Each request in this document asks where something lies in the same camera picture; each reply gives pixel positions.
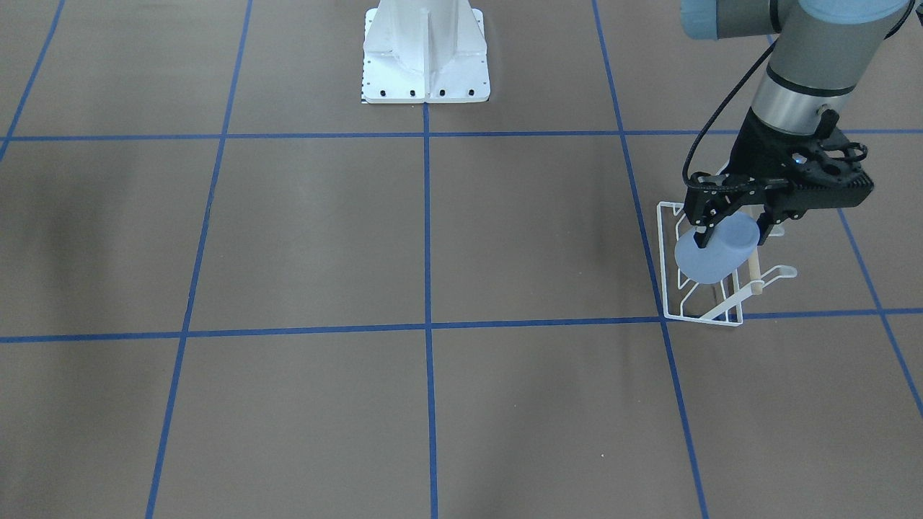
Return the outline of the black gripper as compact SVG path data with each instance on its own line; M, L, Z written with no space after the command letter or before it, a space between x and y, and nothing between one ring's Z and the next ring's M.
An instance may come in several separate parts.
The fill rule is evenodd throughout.
M814 209L816 187L807 173L816 164L815 131L814 123L795 130L778 128L748 109L722 173L692 174L690 162L705 136L699 134L684 164L684 210L694 227L695 245L705 249L719 224L744 206L764 208L757 219L758 247L775 226Z

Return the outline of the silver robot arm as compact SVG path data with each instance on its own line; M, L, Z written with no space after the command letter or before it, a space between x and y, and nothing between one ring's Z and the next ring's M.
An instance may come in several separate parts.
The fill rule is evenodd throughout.
M722 221L759 205L758 244L772 228L809 210L857 207L873 193L862 167L867 147L838 127L844 106L881 43L900 30L917 1L683 1L693 39L773 35L745 73L764 69L722 173L690 174L684 213L704 249Z

